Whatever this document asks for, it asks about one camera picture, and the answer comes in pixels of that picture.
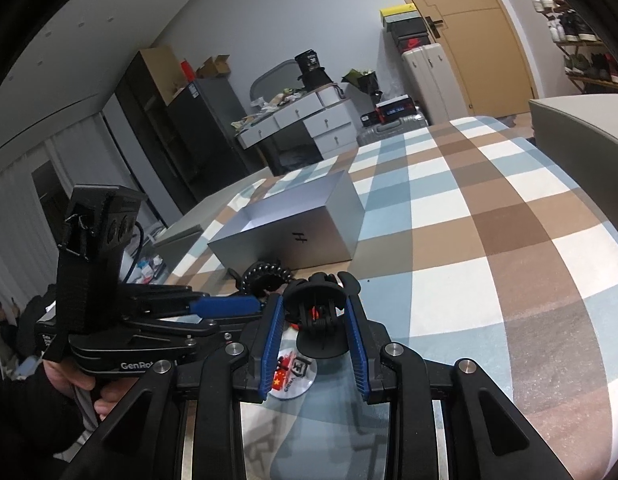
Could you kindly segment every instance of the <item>checkered tablecloth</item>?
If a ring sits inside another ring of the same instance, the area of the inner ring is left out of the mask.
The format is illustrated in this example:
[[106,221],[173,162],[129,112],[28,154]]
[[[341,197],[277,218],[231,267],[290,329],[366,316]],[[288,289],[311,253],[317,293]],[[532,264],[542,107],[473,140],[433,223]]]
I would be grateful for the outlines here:
[[[618,458],[618,233],[564,171],[494,119],[416,130],[257,182],[168,283],[233,292],[207,241],[246,204],[342,170],[365,218],[353,260],[320,270],[353,273],[367,317],[424,358],[475,359],[576,480],[602,478]],[[247,470],[380,479],[387,420],[386,406],[361,402],[348,356],[321,362],[305,395],[243,406]]]

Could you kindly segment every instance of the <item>silver box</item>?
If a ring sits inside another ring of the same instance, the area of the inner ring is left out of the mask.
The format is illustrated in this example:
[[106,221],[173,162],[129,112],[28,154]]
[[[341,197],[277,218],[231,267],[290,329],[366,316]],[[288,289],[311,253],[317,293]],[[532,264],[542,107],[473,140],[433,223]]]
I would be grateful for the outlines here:
[[365,209],[348,172],[328,174],[240,209],[209,242],[241,274],[258,260],[304,269],[350,260]]

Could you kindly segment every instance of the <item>h logo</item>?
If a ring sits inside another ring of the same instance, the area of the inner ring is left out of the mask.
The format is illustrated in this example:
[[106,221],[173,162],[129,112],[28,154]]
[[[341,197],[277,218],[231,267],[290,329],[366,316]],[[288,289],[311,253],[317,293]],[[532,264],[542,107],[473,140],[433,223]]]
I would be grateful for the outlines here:
[[296,242],[301,242],[304,244],[305,242],[309,241],[305,238],[305,233],[291,233],[291,234],[295,236],[294,240]]

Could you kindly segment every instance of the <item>metal screw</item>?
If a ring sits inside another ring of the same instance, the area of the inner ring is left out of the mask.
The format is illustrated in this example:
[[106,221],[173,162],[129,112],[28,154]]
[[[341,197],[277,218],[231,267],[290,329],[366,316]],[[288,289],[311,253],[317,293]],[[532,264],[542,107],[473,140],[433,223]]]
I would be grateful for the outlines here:
[[229,355],[240,355],[244,351],[244,346],[240,343],[230,343],[225,347],[225,352]]
[[400,343],[389,343],[385,346],[385,352],[387,352],[390,356],[398,357],[398,355],[403,354],[404,347]]
[[152,366],[152,370],[157,374],[164,374],[171,370],[171,363],[167,361],[167,359],[160,359],[160,361],[156,361],[154,366]]
[[458,368],[465,374],[473,374],[478,369],[478,365],[470,359],[463,359],[458,363]]

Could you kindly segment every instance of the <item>black cable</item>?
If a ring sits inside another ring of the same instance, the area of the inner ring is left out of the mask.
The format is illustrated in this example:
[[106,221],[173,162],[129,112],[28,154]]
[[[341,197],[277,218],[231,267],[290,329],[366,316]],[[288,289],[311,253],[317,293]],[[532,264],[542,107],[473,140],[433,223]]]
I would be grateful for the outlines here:
[[136,222],[136,227],[140,231],[140,243],[138,244],[138,250],[136,251],[136,256],[134,256],[134,262],[131,264],[131,267],[129,267],[129,270],[127,271],[127,275],[125,276],[125,279],[122,280],[122,283],[127,283],[129,276],[131,276],[131,273],[134,272],[134,269],[136,268],[138,264],[138,260],[140,259],[140,251],[142,251],[143,249],[143,241],[145,240],[145,230],[143,229],[142,225],[139,224],[139,222]]

